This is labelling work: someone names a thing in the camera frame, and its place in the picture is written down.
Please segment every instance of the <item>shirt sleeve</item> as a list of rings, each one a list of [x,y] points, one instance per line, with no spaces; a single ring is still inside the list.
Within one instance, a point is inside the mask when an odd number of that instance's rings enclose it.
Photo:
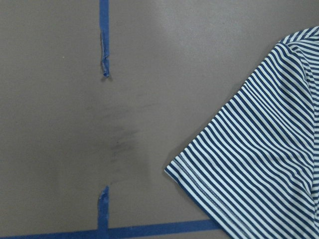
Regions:
[[[232,238],[318,238],[315,110],[304,67],[277,43],[165,169]]]

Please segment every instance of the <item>striped shirt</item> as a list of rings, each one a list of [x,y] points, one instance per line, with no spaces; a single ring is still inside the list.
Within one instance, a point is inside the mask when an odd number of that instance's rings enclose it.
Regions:
[[[232,238],[319,238],[319,26],[279,41],[165,171]]]

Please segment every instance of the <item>gray surface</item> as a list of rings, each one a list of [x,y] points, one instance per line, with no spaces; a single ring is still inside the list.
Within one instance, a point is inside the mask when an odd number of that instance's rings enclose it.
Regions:
[[[0,236],[95,229],[106,185],[111,227],[206,219],[164,167],[319,24],[315,0],[110,2],[101,80],[97,0],[0,0]]]

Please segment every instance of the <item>blue tape strip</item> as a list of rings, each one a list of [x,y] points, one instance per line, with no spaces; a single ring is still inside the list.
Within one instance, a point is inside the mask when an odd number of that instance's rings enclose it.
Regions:
[[[221,229],[218,223],[213,220],[164,223],[146,226],[109,229],[109,187],[106,187],[101,193],[99,199],[98,213],[99,215],[97,230],[72,233],[52,233],[4,237],[0,239],[124,239]]]
[[[51,233],[27,236],[4,237],[0,239],[96,239],[97,230],[72,232],[72,233]]]
[[[202,220],[181,223],[165,223],[127,228],[110,228],[111,239],[138,238],[159,236],[176,233],[189,233],[220,229],[220,226],[212,220]]]
[[[109,0],[100,0],[100,29],[101,29],[101,44],[102,44],[102,60],[103,75],[109,77],[110,62],[109,62]]]
[[[97,239],[109,239],[109,187],[106,187],[99,199]]]

